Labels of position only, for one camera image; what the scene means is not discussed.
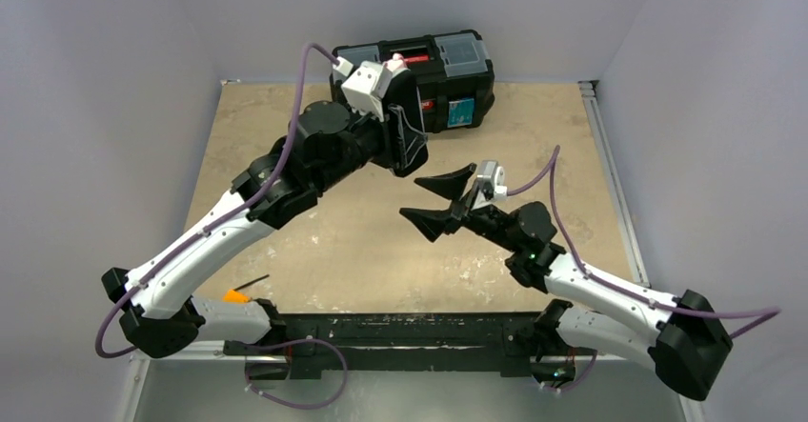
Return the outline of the grey umbrella case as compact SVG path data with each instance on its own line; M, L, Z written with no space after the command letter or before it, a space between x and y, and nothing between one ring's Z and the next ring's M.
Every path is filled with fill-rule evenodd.
M415 74L407 69L398 71L382 104L391 131L390 170L397 177L407 177L429 158L428 136Z

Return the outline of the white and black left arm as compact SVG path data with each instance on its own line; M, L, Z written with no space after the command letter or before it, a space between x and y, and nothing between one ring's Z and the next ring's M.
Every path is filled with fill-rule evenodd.
M322 194L368 163L398 177L427 159L419 103L388 103L373 118L328 101L311 103L289 134L242 171L207 215L166 250L102 278L132 346L163 358L197 341L248 346L281 325L273 304L200 298L197 289L239 253L310 210Z

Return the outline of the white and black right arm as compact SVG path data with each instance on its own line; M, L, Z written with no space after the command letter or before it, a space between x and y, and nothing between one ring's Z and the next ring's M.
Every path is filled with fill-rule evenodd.
M554 240L550 209L532 201L511 211L504 170L487 160L415 183L448 200L443 210L402 208L429 241L468 230L509 252L512 278L554 297L561 311L544 317L552 338L572 348L617 355L650 369L670 390L703 401L734 343L708 299L697 291L655 291L616 277Z

